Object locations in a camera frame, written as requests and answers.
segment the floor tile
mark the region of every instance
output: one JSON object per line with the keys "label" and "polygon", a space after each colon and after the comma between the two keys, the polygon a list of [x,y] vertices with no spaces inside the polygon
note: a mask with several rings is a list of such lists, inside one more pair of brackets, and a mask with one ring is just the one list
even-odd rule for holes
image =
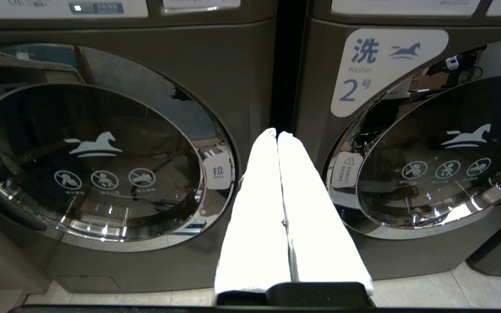
{"label": "floor tile", "polygon": [[29,295],[24,304],[68,304],[71,297],[71,293],[68,293],[56,281],[52,281],[45,294]]}
{"label": "floor tile", "polygon": [[0,290],[0,313],[22,305],[26,293],[22,289]]}
{"label": "floor tile", "polygon": [[171,291],[165,293],[74,293],[70,304],[169,305]]}
{"label": "floor tile", "polygon": [[450,272],[374,281],[378,307],[469,307]]}
{"label": "floor tile", "polygon": [[174,291],[171,305],[211,306],[213,297],[213,288]]}
{"label": "floor tile", "polygon": [[483,275],[465,263],[452,274],[471,307],[501,308],[501,277]]}

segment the warning icon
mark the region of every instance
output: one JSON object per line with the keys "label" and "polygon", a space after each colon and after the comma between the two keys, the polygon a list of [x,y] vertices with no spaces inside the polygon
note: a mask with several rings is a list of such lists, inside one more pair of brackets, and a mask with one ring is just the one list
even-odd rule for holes
{"label": "warning icon", "polygon": [[350,157],[347,160],[345,160],[344,164],[347,164],[348,166],[354,166],[353,157]]}

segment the folded white fabric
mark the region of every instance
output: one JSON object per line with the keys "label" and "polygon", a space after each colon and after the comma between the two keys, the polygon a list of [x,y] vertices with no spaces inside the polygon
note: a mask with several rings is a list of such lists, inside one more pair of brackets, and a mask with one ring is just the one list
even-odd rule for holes
{"label": "folded white fabric", "polygon": [[224,291],[263,293],[291,281],[276,129],[254,142],[235,198],[214,283]]}
{"label": "folded white fabric", "polygon": [[278,154],[294,281],[358,282],[372,295],[372,278],[303,144],[283,132]]}

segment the beige tile floor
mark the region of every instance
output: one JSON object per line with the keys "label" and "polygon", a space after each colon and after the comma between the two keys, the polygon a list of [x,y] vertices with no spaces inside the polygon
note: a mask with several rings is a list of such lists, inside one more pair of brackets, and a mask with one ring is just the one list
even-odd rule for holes
{"label": "beige tile floor", "polygon": [[[501,277],[485,276],[466,264],[451,272],[374,282],[378,307],[501,308]],[[45,295],[26,304],[135,304],[209,306],[213,289],[135,294],[71,294],[53,283]]]}

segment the chinese character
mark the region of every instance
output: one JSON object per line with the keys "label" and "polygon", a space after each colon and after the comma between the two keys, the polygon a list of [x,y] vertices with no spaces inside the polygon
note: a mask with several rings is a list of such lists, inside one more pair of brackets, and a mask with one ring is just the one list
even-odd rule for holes
{"label": "chinese character", "polygon": [[216,168],[213,168],[213,171],[214,171],[214,176],[221,175],[221,174],[223,174],[223,167],[218,166]]}
{"label": "chinese character", "polygon": [[368,89],[370,87],[370,79],[363,80],[362,86],[364,87],[364,89]]}
{"label": "chinese character", "polygon": [[380,42],[375,42],[374,38],[370,38],[364,41],[362,39],[357,39],[357,43],[358,45],[353,48],[357,53],[351,61],[353,63],[361,63],[364,59],[366,59],[367,63],[374,63],[374,61],[376,61],[374,54],[378,53],[378,49],[374,48],[378,47]]}

